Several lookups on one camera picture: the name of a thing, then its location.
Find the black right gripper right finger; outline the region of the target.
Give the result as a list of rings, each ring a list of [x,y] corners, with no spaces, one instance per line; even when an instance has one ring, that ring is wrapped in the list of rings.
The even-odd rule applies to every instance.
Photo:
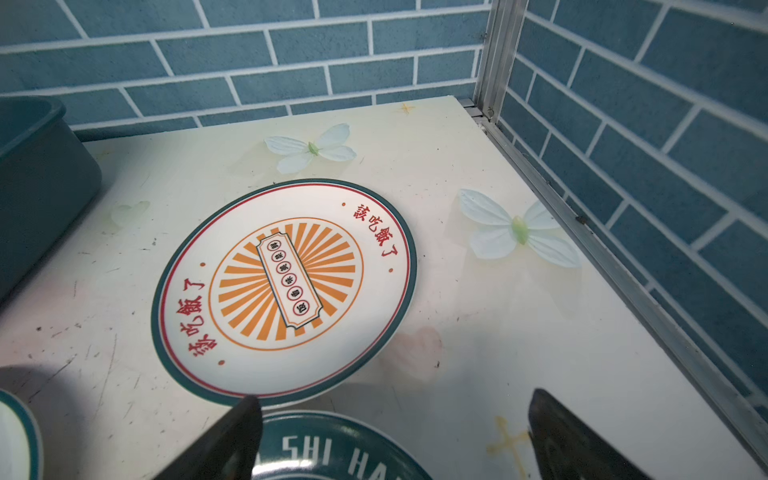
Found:
[[[650,479],[544,389],[534,390],[528,419],[543,479]]]

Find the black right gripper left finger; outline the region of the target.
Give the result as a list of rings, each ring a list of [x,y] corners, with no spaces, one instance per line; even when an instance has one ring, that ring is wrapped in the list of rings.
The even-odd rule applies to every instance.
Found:
[[[155,479],[251,479],[263,435],[256,396],[246,396]]]

